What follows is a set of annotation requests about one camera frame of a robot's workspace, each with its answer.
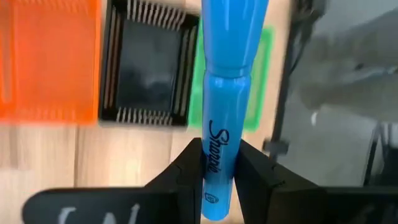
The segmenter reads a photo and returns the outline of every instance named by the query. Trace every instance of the black plastic tray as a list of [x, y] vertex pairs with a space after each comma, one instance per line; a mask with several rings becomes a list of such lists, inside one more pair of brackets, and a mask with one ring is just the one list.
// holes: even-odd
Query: black plastic tray
[[176, 7], [109, 0], [99, 120], [186, 126], [198, 25]]

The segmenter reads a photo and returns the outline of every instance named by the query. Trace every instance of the green plastic tray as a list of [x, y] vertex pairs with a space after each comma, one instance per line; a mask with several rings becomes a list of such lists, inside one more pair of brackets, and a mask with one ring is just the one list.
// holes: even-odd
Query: green plastic tray
[[[262, 30], [259, 48], [254, 59], [251, 72], [251, 89], [248, 110], [244, 119], [244, 130], [255, 131], [259, 127], [262, 105], [267, 88], [267, 77], [271, 50], [273, 44], [273, 29], [266, 27]], [[203, 101], [203, 77], [205, 75], [205, 51], [203, 48], [203, 29], [200, 24], [197, 51], [195, 56], [195, 68], [193, 71], [192, 91], [188, 112], [188, 125], [193, 128], [202, 126], [202, 101]]]

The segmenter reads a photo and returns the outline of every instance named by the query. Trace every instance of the black holder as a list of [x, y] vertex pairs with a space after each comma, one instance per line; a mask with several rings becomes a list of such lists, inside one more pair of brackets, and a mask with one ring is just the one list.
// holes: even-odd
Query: black holder
[[[141, 188], [55, 189], [25, 203], [25, 224], [199, 224], [205, 155], [195, 138]], [[398, 188], [319, 187], [241, 141], [235, 183], [246, 224], [396, 222]]]
[[198, 26], [173, 6], [108, 0], [99, 120], [187, 126]]
[[[294, 3], [285, 63], [280, 81], [274, 130], [271, 138], [265, 139], [262, 145], [262, 150], [268, 152], [270, 158], [274, 161], [276, 161], [280, 155], [286, 155], [289, 150], [289, 143], [284, 141], [285, 139], [281, 139], [281, 136], [290, 75], [299, 63], [304, 48], [309, 38], [311, 38], [314, 24], [319, 18], [325, 15], [328, 0], [294, 0]], [[302, 46], [300, 50], [297, 50], [295, 43], [297, 43], [299, 39], [301, 40]]]

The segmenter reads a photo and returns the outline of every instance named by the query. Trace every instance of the black cable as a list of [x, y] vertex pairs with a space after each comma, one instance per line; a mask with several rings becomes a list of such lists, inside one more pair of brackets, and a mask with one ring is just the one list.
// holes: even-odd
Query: black cable
[[370, 152], [369, 152], [369, 157], [368, 157], [368, 163], [366, 164], [363, 186], [368, 186], [371, 183], [371, 174], [372, 174], [372, 169], [373, 169], [374, 157], [376, 155], [377, 144], [381, 137], [382, 131], [384, 131], [382, 129], [382, 125], [380, 123], [377, 123], [377, 125], [376, 125], [376, 127], [374, 127], [373, 133], [372, 133]]
[[297, 65], [299, 64], [301, 58], [303, 57], [304, 49], [307, 46], [307, 44], [308, 44], [308, 41], [301, 44], [300, 50], [298, 51], [296, 59], [294, 60], [292, 68], [290, 69], [290, 74], [292, 74], [294, 72], [294, 70], [296, 69]]
[[285, 102], [287, 99], [287, 93], [289, 89], [289, 77], [290, 70], [292, 68], [293, 54], [294, 54], [294, 40], [296, 39], [297, 34], [299, 33], [300, 26], [297, 23], [293, 23], [290, 26], [289, 39], [287, 41], [286, 48], [286, 57], [284, 63], [284, 69], [282, 72], [282, 78], [280, 79], [280, 90], [278, 103], [276, 107], [275, 113], [275, 123], [274, 130], [272, 131], [271, 141], [280, 141], [280, 137], [282, 135], [282, 127], [284, 122], [285, 115]]

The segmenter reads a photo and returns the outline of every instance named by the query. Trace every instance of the highlighter barrel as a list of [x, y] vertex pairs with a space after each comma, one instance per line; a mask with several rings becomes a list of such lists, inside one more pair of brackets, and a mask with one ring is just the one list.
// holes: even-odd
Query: highlighter barrel
[[202, 0], [206, 73], [203, 151], [206, 172], [202, 214], [229, 212], [234, 165], [246, 115], [251, 69], [268, 0]]

